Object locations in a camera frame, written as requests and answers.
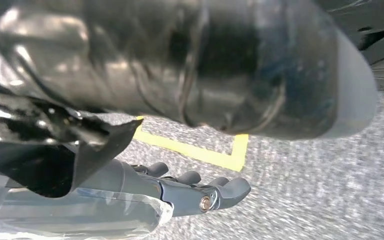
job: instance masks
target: plastic wrap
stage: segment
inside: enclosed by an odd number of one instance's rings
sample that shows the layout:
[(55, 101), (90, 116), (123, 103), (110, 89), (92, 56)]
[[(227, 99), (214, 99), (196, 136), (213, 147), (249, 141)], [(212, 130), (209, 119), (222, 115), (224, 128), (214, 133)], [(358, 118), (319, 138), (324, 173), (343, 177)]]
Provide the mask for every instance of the plastic wrap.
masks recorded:
[(4, 187), (0, 176), (0, 240), (137, 239), (168, 222), (172, 207), (146, 195), (77, 188), (45, 198)]

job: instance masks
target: metal bolt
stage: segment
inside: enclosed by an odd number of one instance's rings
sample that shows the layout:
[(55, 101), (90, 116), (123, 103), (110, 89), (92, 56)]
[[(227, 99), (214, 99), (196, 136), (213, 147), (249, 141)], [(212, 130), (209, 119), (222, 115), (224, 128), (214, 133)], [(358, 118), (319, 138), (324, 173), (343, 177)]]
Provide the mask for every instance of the metal bolt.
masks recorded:
[(199, 203), (199, 207), (201, 208), (201, 211), (204, 213), (207, 212), (208, 210), (210, 210), (210, 207), (211, 207), (210, 197), (204, 196), (203, 198), (201, 198), (201, 202)]

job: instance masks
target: yellow floor marking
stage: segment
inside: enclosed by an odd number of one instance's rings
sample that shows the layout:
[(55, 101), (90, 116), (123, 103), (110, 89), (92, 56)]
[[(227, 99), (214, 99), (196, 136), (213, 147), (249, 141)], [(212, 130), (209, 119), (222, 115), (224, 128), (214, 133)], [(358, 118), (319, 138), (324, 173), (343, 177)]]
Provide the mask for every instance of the yellow floor marking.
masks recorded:
[(144, 132), (142, 131), (142, 125), (137, 128), (133, 138), (146, 144), (181, 153), (205, 163), (239, 172), (245, 165), (249, 137), (246, 134), (235, 136), (231, 155)]

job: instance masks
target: glossy black material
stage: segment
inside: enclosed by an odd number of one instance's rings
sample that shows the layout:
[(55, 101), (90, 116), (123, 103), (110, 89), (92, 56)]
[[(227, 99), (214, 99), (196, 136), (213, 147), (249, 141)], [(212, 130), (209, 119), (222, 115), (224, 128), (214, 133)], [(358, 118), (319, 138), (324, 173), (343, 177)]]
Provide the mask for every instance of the glossy black material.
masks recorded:
[(108, 126), (110, 137), (102, 148), (81, 142), (77, 154), (62, 145), (0, 142), (0, 173), (42, 196), (65, 196), (122, 152), (140, 124)]
[(311, 0), (6, 0), (0, 85), (76, 110), (311, 139), (336, 119), (339, 34)]

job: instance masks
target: robotic hand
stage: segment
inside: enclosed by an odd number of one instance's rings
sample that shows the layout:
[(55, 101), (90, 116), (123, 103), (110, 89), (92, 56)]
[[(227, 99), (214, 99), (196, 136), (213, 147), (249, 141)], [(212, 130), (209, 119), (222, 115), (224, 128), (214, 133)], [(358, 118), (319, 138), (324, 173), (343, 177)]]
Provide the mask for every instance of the robotic hand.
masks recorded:
[[(376, 102), (370, 67), (311, 0), (0, 0), (0, 174), (47, 198), (111, 179), (94, 176), (141, 123), (71, 110), (297, 140), (355, 134)], [(120, 164), (114, 192), (159, 199), (174, 216), (232, 207), (251, 190), (242, 178), (198, 185), (197, 173)]]

